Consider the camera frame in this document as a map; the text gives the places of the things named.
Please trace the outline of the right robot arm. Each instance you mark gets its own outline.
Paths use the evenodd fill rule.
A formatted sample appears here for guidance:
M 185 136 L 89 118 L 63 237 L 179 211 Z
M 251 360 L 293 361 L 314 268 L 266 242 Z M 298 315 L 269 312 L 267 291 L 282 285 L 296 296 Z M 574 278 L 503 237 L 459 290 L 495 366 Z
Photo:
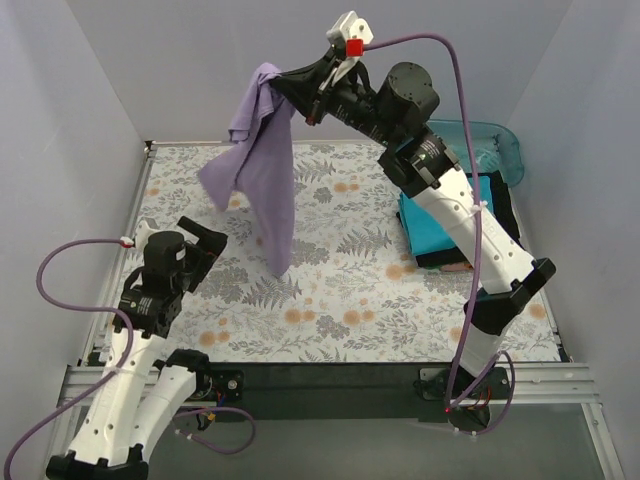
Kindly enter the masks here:
M 448 408 L 475 397 L 502 357 L 512 321 L 556 272 L 548 258 L 534 258 L 481 204 L 453 151 L 427 125 L 439 105 L 432 79 L 412 62 L 394 65 L 380 89 L 366 67 L 343 72 L 328 53 L 317 62 L 281 73 L 270 82 L 310 125 L 331 115 L 383 146 L 378 163 L 386 177 L 454 241 L 474 269 L 470 298 L 445 390 Z

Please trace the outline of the purple t shirt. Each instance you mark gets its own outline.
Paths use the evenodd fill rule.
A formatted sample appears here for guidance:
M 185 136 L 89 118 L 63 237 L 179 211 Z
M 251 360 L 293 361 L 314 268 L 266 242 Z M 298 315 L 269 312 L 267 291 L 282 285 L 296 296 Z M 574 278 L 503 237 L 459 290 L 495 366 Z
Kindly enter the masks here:
M 280 277 L 291 265 L 295 223 L 293 106 L 270 85 L 280 70 L 260 65 L 232 118 L 232 146 L 198 173 L 215 207 L 224 211 L 231 195 L 246 196 L 258 222 L 270 272 Z

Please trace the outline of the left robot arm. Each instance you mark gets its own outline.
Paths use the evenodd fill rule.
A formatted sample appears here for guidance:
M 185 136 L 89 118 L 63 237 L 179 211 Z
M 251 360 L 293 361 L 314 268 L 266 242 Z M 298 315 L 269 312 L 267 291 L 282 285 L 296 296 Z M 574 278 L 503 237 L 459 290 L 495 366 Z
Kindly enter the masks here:
M 114 310 L 109 358 L 85 421 L 64 454 L 48 462 L 49 479 L 145 479 L 149 457 L 187 398 L 205 398 L 213 386 L 209 359 L 178 350 L 152 392 L 143 392 L 183 297 L 193 293 L 224 251 L 227 237 L 181 217 L 176 230 L 141 222 L 120 241 L 141 252 Z

